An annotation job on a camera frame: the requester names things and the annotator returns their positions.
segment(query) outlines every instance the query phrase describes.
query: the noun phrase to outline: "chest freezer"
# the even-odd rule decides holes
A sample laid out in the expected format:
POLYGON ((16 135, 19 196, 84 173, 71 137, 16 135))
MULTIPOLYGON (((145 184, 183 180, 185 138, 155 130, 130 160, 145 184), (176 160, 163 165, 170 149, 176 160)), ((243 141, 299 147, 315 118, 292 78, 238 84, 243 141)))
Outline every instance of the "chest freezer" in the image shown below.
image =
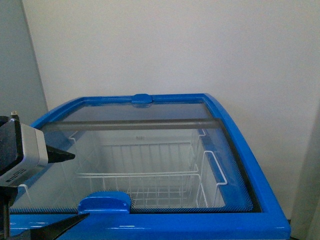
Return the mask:
POLYGON ((32 124, 75 154, 20 185, 11 233, 79 213, 59 240, 286 240, 255 157, 208 94, 80 97, 32 124))

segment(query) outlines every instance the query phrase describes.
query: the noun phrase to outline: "white wall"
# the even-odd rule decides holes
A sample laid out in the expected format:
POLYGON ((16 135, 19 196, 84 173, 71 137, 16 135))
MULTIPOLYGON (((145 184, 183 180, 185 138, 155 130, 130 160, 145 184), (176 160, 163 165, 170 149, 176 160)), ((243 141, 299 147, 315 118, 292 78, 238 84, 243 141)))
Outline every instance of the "white wall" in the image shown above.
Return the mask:
POLYGON ((23 4, 50 109, 79 96, 210 93, 291 217, 320 100, 318 1, 23 4))

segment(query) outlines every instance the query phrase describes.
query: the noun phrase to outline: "blue freezer frame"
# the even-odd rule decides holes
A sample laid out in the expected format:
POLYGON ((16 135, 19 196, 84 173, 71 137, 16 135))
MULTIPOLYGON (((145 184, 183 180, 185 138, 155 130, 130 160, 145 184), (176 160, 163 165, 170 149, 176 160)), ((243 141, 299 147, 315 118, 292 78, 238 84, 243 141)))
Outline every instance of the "blue freezer frame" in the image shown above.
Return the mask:
MULTIPOLYGON (((51 110, 31 126, 65 117, 82 105, 131 103, 135 96, 79 97, 51 110)), ((202 102, 210 113, 222 120, 254 189, 261 212, 249 213, 171 213, 171 214, 94 214, 62 235, 59 240, 101 239, 217 239, 286 240, 291 228, 256 158, 240 130, 220 103, 207 93, 147 95, 142 101, 154 103, 202 102)), ((39 228, 70 217, 70 214, 12 214, 11 234, 39 228)))

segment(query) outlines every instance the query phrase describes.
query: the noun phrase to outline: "wire basket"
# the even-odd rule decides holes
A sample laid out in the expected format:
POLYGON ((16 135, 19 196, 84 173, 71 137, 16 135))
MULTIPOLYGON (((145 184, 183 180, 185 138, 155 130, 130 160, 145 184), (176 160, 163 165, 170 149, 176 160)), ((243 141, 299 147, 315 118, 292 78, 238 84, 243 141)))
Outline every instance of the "wire basket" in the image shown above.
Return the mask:
POLYGON ((22 185, 25 194, 13 208, 27 201, 30 208, 76 210, 81 199, 98 191, 127 193, 133 212, 221 208, 219 186, 228 182, 215 153, 205 150, 205 136, 197 129, 74 132, 69 151, 76 159, 54 164, 30 188, 22 185), (32 198, 43 194, 43 186, 50 190, 41 200, 32 198))

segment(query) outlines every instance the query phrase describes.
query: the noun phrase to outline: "gray wall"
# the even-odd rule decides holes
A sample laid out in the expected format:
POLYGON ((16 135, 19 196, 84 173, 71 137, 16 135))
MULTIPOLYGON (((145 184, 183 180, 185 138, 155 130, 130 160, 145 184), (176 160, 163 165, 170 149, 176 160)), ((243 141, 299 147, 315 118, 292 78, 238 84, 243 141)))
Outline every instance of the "gray wall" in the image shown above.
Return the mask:
POLYGON ((24 124, 48 111, 20 0, 0 0, 0 115, 24 124))
POLYGON ((300 173, 293 206, 291 236, 300 240, 320 239, 320 106, 300 173))

